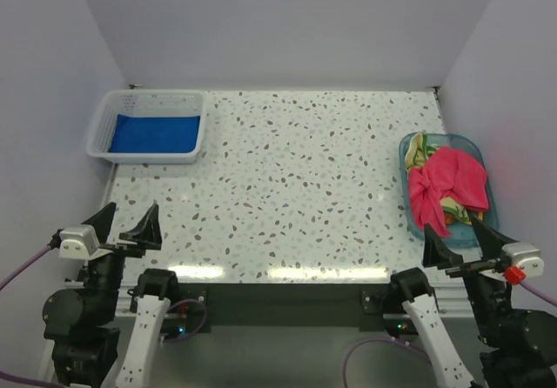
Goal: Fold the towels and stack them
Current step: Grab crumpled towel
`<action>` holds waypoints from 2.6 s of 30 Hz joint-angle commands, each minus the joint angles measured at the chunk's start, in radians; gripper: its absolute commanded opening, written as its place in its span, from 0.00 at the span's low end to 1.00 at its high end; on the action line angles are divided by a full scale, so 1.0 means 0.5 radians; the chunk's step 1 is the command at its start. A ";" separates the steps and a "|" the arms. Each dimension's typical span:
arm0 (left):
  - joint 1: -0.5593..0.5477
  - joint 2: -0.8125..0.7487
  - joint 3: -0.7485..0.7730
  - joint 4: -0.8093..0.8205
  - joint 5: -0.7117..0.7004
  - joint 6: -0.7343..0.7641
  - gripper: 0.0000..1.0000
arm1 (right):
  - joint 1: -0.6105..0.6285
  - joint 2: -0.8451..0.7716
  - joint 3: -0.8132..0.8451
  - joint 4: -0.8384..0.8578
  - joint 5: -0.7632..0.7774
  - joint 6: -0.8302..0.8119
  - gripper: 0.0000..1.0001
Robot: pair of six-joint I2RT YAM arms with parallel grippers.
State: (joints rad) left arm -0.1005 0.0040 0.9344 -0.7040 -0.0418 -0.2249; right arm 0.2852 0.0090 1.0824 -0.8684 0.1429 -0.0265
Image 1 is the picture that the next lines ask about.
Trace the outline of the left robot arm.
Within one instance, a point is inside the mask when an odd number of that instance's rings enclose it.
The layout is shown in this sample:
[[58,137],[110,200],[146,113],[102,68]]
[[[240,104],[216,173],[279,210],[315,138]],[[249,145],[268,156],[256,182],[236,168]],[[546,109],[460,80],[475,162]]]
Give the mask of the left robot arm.
[[82,286],[56,291],[43,307],[44,337],[54,343],[56,376],[67,387],[149,386],[164,317],[180,304],[175,272],[145,270],[131,291],[135,322],[130,342],[124,360],[117,359],[120,330],[109,324],[116,316],[125,260],[161,250],[163,238],[159,207],[153,204],[120,234],[120,243],[109,244],[116,208],[109,203],[55,236],[61,258],[85,263]]

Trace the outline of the pink towel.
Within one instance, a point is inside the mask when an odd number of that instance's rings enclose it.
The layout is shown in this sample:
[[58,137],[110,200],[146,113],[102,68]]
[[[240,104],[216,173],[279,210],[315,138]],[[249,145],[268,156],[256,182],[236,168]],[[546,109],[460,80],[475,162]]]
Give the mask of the pink towel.
[[440,201],[452,198],[465,209],[485,212],[487,172],[468,153],[442,147],[423,167],[409,171],[409,198],[413,220],[420,229],[430,224],[441,237],[451,237]]

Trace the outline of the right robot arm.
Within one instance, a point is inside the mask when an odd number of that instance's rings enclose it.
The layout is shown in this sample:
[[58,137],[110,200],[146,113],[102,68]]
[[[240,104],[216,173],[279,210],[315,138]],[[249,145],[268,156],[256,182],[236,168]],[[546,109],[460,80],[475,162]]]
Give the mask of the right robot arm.
[[480,259],[464,261],[426,224],[422,267],[392,274],[383,312],[404,312],[410,318],[411,332],[419,336],[439,387],[477,386],[440,318],[435,291],[424,272],[435,267],[465,285],[480,342],[491,349],[480,354],[485,385],[554,387],[556,317],[512,304],[513,287],[543,273],[540,249],[501,234],[477,217],[471,223]]

